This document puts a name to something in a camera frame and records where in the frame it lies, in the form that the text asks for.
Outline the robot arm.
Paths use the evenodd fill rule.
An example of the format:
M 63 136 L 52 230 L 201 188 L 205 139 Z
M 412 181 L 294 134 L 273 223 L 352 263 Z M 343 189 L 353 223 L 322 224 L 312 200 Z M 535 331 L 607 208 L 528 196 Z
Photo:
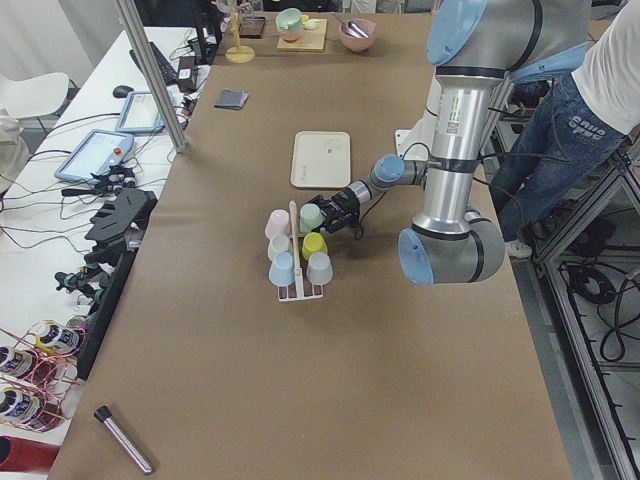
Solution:
M 358 228 L 363 204 L 396 185 L 420 185 L 424 206 L 401 231 L 398 252 L 416 284 L 471 283 L 505 257 L 499 228 L 469 204 L 482 132 L 497 85 L 546 80 L 576 69 L 587 50 L 588 1 L 446 1 L 433 20 L 427 59 L 441 87 L 425 160 L 394 154 L 329 199 L 313 198 L 320 229 Z

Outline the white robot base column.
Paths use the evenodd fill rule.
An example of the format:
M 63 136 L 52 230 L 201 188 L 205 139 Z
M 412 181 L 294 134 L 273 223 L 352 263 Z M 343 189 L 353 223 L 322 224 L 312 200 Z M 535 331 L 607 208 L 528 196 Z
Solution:
M 410 130 L 396 131 L 396 152 L 407 160 L 426 161 L 432 150 L 438 118 L 440 83 L 432 75 L 423 116 Z

